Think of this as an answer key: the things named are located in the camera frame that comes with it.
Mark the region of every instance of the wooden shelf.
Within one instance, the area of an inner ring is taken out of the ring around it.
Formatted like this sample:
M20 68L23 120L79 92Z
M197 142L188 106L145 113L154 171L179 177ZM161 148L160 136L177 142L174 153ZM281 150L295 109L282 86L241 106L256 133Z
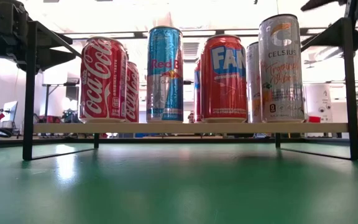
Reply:
M346 133L347 123L35 124L34 133Z

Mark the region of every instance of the coca-cola logo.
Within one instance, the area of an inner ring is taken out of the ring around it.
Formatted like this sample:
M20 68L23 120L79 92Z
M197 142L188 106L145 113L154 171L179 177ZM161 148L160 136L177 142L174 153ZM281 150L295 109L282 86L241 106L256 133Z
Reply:
M97 50L94 55L90 54L90 48ZM88 86L86 95L86 107L97 114L102 112L100 103L103 101L103 84L100 79L107 79L111 76L111 43L106 39L91 39L84 48L83 65L86 68ZM110 94L108 86L104 91L104 99Z
M136 119L136 105L137 105L137 96L139 95L138 91L138 77L137 73L134 72L131 68L128 68L130 74L127 76L127 101L126 101L126 114L131 119Z

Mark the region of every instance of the computer monitor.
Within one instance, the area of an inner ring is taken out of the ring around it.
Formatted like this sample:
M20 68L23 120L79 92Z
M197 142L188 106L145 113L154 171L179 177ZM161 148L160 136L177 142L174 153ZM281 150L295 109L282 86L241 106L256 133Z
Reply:
M3 119L1 119L1 121L15 121L16 108L17 108L17 101L5 103L4 111L9 111L9 113L3 112L5 117Z

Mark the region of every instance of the silver celsius can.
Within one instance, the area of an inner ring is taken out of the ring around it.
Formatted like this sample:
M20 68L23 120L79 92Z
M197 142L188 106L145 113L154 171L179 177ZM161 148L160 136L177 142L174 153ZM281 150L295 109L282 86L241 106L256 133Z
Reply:
M303 121L301 45L296 16L276 15L259 25L259 61L263 121Z
M182 33L173 27L149 32L147 61L147 122L183 122Z
M262 122L260 104L260 72L259 72L259 42L254 42L247 47L247 88L248 102L251 102L250 123Z

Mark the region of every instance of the celsius can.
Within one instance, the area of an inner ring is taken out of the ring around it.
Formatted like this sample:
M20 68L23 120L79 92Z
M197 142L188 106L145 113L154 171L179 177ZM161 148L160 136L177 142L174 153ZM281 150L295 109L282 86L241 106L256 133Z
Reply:
M149 32L147 122L183 122L183 35L173 27Z
M201 122L201 100L200 100L200 60L196 62L194 70L194 122Z
M125 121L127 55L122 44L92 37L81 59L79 119L84 123Z
M263 120L303 121L301 45L296 16L281 14L260 24L259 60Z
M248 98L251 102L250 123L262 122L260 110L260 72L259 72L259 42L254 42L247 47L247 87Z
M139 122L139 71L133 62L127 68L126 121Z
M240 38L215 35L201 56L203 121L241 123L247 120L246 54Z

